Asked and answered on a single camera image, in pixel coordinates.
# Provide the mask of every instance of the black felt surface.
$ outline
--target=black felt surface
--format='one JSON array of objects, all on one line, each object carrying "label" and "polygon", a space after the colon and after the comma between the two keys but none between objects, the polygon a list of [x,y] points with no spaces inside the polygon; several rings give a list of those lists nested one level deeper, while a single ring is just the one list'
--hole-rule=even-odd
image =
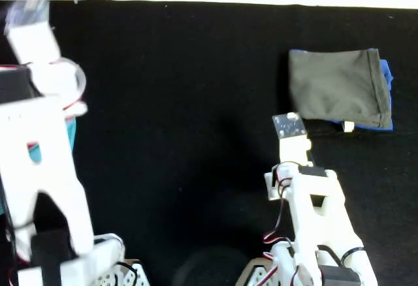
[{"label": "black felt surface", "polygon": [[379,284],[417,283],[417,11],[96,0],[54,3],[51,17],[63,56],[88,76],[75,160],[93,226],[121,235],[152,285],[184,270],[184,285],[234,285],[266,250],[278,203],[263,173],[278,158],[270,117],[290,110],[287,51],[379,48],[395,132],[307,128]]}]

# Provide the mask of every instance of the cable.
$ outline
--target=cable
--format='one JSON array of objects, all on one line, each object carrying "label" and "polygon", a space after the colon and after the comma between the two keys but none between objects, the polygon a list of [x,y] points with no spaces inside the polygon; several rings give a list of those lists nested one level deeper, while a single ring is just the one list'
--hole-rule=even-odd
[{"label": "cable", "polygon": [[288,187],[290,187],[290,185],[283,186],[283,188],[280,191],[280,210],[279,210],[279,216],[277,218],[276,226],[274,226],[274,228],[276,230],[279,228],[280,221],[281,221],[281,215],[283,214],[283,209],[284,209],[284,206],[285,206],[285,201],[283,199],[283,193],[286,190],[286,188],[288,188]]},{"label": "cable", "polygon": [[295,161],[283,161],[283,162],[280,162],[280,164],[284,164],[284,163],[293,163],[293,164],[299,165],[300,167],[303,167],[303,165],[301,165],[299,162],[295,162]]},{"label": "cable", "polygon": [[275,265],[273,266],[270,271],[267,272],[266,276],[257,283],[257,286],[262,286],[264,285],[271,277],[274,273],[277,272],[278,267]]},{"label": "cable", "polygon": [[132,285],[136,285],[137,284],[137,280],[138,280],[138,271],[135,270],[132,266],[130,266],[129,264],[126,264],[124,262],[117,262],[116,264],[123,266],[125,268],[127,268],[128,270],[132,271],[135,274],[135,279],[132,282]]},{"label": "cable", "polygon": [[296,274],[298,274],[298,271],[299,271],[299,265],[296,267],[295,273],[293,273],[292,279],[290,280],[290,286],[293,286],[293,283],[295,282],[295,277],[296,277]]},{"label": "cable", "polygon": [[286,178],[283,178],[282,180],[279,180],[279,187],[281,186],[281,184],[285,181],[285,180],[292,180],[293,179],[293,177],[286,177]]},{"label": "cable", "polygon": [[326,251],[327,253],[329,253],[329,255],[332,257],[332,259],[335,261],[335,263],[338,266],[344,266],[343,262],[335,254],[334,250],[332,250],[329,246],[326,246],[326,245],[318,245],[318,249],[321,250],[321,251]]},{"label": "cable", "polygon": [[273,254],[271,252],[263,252],[263,257],[267,260],[273,261]]},{"label": "cable", "polygon": [[344,261],[350,256],[352,255],[354,252],[358,252],[358,251],[366,251],[364,247],[356,247],[353,249],[350,249],[349,251],[347,251],[346,253],[343,254],[343,256],[341,257],[341,263],[344,265]]}]

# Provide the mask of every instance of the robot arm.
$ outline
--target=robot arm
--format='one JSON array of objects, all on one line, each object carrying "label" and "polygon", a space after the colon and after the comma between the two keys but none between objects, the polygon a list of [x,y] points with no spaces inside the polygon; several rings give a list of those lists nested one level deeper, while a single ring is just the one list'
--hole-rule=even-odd
[{"label": "robot arm", "polygon": [[[116,235],[94,237],[72,159],[66,119],[87,111],[80,101],[86,77],[78,65],[61,57],[44,1],[15,2],[5,34],[21,66],[0,72],[13,74],[0,79],[0,88],[8,91],[0,98],[0,184],[9,240],[16,257],[31,263],[10,284],[91,285],[124,259],[125,248]],[[33,144],[40,159],[30,157]],[[60,209],[68,232],[37,232],[33,213],[39,193]]]},{"label": "robot arm", "polygon": [[270,200],[289,202],[295,241],[273,245],[273,285],[377,286],[361,239],[354,233],[333,170],[308,160],[311,143],[298,114],[273,117],[281,164],[265,174]]}]

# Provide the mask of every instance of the gray cloth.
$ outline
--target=gray cloth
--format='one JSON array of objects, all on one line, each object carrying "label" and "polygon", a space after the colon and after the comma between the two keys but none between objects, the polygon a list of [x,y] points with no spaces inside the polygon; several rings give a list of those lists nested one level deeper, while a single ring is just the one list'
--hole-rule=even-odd
[{"label": "gray cloth", "polygon": [[290,91],[303,118],[391,125],[389,92],[379,52],[289,52]]}]

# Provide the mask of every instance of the blue cloth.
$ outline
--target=blue cloth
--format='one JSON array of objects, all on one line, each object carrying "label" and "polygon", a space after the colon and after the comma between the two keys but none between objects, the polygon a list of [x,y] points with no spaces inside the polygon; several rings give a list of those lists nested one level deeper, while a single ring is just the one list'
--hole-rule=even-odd
[{"label": "blue cloth", "polygon": [[[67,122],[68,138],[70,140],[71,149],[74,148],[74,140],[76,136],[76,120]],[[29,156],[34,162],[40,161],[40,150],[39,146],[33,146],[29,151]],[[0,215],[4,213],[3,203],[0,201]]]},{"label": "blue cloth", "polygon": [[[389,106],[390,106],[390,109],[392,110],[391,90],[392,90],[393,75],[392,75],[391,70],[389,68],[389,63],[385,59],[380,60],[380,69],[381,69],[381,72],[384,75],[385,80],[386,80],[387,90],[389,92]],[[391,125],[388,128],[369,127],[369,126],[362,126],[362,125],[357,125],[357,124],[355,124],[355,126],[358,127],[358,128],[372,129],[374,131],[393,131],[392,120],[391,120]]]}]

